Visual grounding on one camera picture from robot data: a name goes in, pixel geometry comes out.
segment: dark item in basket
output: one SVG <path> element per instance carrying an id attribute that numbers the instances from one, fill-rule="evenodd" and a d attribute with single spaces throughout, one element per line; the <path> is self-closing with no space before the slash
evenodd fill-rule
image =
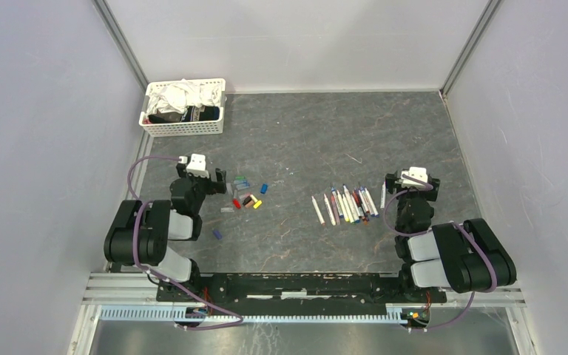
<path id="1" fill-rule="evenodd" d="M 215 106 L 189 106 L 186 113 L 165 112 L 149 115 L 150 124 L 178 124 L 186 122 L 216 121 L 219 119 L 219 108 Z"/>

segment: metal corner post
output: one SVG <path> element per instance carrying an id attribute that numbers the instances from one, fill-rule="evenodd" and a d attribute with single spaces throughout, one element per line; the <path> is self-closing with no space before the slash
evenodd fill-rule
<path id="1" fill-rule="evenodd" d="M 445 82 L 441 87 L 441 95 L 443 98 L 446 97 L 447 94 L 452 90 L 456 79 L 469 60 L 469 57 L 473 53 L 474 48 L 476 48 L 476 45 L 478 44 L 478 42 L 480 42 L 482 34 L 489 26 L 491 19 L 496 14 L 501 3 L 502 0 L 489 0 L 487 6 L 484 7 L 482 15 L 480 15 L 478 22 L 476 22 L 475 27 L 473 28 L 471 34 L 469 35 L 469 38 L 467 39 L 467 43 L 464 44 L 464 47 L 462 48 L 458 59 L 456 59 L 456 63 L 454 63 L 450 74 L 447 76 L 447 79 L 445 79 Z"/>
<path id="2" fill-rule="evenodd" d="M 144 74 L 143 68 L 138 63 L 138 59 L 136 58 L 134 51 L 132 51 L 132 48 L 129 46 L 129 42 L 125 38 L 125 35 L 121 30 L 121 27 L 118 25 L 116 18 L 112 14 L 112 11 L 110 10 L 107 1 L 92 0 L 92 3 L 97 8 L 99 16 L 101 16 L 101 19 L 104 21 L 109 31 L 109 34 L 112 36 L 112 39 L 116 43 L 116 47 L 118 47 L 118 50 L 121 51 L 123 58 L 125 58 L 125 62 L 127 62 L 127 65 L 129 66 L 132 73 L 136 77 L 136 81 L 141 86 L 144 92 L 146 90 L 149 81 L 147 80 Z"/>

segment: gray wall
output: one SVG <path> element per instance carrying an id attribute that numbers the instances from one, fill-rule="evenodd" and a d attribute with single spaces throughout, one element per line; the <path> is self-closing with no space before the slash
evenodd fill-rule
<path id="1" fill-rule="evenodd" d="M 0 354 L 63 354 L 141 92 L 91 1 L 0 0 Z"/>
<path id="2" fill-rule="evenodd" d="M 108 0 L 147 78 L 230 92 L 438 89 L 487 0 Z"/>
<path id="3" fill-rule="evenodd" d="M 504 1 L 449 94 L 541 354 L 568 354 L 568 1 Z"/>

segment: black metal base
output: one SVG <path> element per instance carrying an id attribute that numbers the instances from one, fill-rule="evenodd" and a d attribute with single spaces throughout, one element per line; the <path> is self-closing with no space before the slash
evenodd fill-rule
<path id="1" fill-rule="evenodd" d="M 398 277 L 375 273 L 216 273 L 201 274 L 200 284 L 208 289 L 215 305 L 247 316 L 384 315 L 385 303 L 426 303 L 426 291 L 432 302 L 447 302 L 445 293 L 437 289 L 403 291 Z M 160 286 L 156 296 L 159 302 L 192 301 L 171 284 L 161 282 Z M 326 298 L 289 298 L 287 294 L 300 291 L 309 297 Z"/>

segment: white basket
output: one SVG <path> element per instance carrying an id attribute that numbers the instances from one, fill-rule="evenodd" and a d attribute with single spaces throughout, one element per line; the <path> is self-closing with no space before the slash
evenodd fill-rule
<path id="1" fill-rule="evenodd" d="M 176 83 L 177 81 L 158 81 L 149 83 L 145 92 L 145 101 L 143 110 L 138 119 L 138 123 L 152 137 L 173 137 L 178 135 L 216 135 L 223 133 L 223 117 L 225 114 L 225 80 L 224 79 L 203 79 L 203 80 L 187 80 L 195 84 L 221 84 L 221 105 L 219 106 L 219 119 L 216 121 L 201 122 L 180 122 L 176 124 L 145 124 L 145 111 L 149 105 L 149 94 L 153 90 L 159 90 L 161 87 Z"/>

